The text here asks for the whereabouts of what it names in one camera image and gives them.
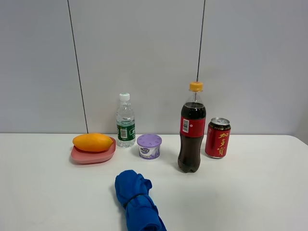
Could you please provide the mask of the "yellow mango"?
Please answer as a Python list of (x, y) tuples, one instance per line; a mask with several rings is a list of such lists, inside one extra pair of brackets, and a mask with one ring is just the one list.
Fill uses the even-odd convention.
[(82, 134), (73, 138), (73, 145), (86, 152), (103, 152), (108, 150), (113, 143), (109, 136), (100, 133)]

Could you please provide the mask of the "clear water bottle green label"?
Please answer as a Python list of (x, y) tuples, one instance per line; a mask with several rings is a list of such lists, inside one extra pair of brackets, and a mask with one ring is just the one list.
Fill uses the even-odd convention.
[(116, 112), (117, 145), (131, 147), (135, 144), (135, 114), (130, 102), (129, 93), (119, 95), (119, 106)]

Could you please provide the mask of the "purple air freshener tub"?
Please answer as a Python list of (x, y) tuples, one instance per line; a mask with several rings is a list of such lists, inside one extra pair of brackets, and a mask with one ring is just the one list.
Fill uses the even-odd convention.
[(139, 156), (143, 159), (152, 160), (160, 156), (162, 138), (156, 134), (143, 134), (137, 138)]

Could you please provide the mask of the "cola bottle yellow cap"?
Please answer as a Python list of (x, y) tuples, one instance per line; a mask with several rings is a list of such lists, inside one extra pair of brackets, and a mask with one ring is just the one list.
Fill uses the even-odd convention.
[(185, 173), (194, 173), (201, 163), (201, 144), (205, 133), (206, 108), (200, 98), (203, 83), (191, 82), (192, 96), (181, 109), (180, 153), (178, 166)]

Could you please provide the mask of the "red drink can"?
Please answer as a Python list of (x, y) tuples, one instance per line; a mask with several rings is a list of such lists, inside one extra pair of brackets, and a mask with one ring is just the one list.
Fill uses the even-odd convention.
[(221, 159), (227, 153), (231, 125), (222, 117), (212, 118), (208, 124), (205, 154), (210, 158)]

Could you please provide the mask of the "blue rolled cloth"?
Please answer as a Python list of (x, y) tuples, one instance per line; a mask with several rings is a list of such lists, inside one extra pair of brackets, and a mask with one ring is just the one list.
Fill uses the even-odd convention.
[(149, 196), (150, 180), (134, 170), (125, 170), (115, 178), (116, 197), (125, 209), (129, 231), (165, 231), (158, 209)]

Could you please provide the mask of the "pink square plate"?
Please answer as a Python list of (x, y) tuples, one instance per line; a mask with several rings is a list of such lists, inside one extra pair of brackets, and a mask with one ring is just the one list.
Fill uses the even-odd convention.
[(70, 159), (73, 163), (82, 165), (97, 164), (109, 161), (114, 156), (116, 151), (116, 140), (114, 138), (111, 139), (113, 144), (107, 151), (103, 152), (86, 152), (74, 146), (71, 151)]

